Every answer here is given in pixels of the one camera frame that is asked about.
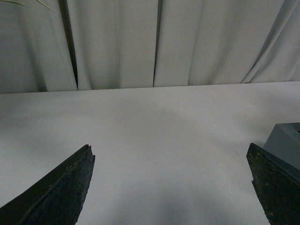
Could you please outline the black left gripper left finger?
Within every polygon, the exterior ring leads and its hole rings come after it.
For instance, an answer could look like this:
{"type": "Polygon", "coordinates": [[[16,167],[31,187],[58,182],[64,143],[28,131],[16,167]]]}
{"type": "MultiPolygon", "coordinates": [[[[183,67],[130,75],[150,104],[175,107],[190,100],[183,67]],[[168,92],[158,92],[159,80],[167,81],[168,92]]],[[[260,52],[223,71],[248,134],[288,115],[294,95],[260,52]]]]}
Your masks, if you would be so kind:
{"type": "Polygon", "coordinates": [[[95,156],[84,145],[0,209],[2,225],[74,225],[88,193],[95,156]]]}

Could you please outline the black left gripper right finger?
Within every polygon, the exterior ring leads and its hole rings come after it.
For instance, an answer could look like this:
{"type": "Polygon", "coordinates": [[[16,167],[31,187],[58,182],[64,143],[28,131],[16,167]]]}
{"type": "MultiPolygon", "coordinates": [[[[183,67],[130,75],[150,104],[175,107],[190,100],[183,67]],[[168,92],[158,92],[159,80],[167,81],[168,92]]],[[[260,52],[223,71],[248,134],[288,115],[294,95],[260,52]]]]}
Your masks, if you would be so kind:
{"type": "Polygon", "coordinates": [[[300,223],[300,171],[251,143],[247,161],[252,184],[271,225],[300,223]]]}

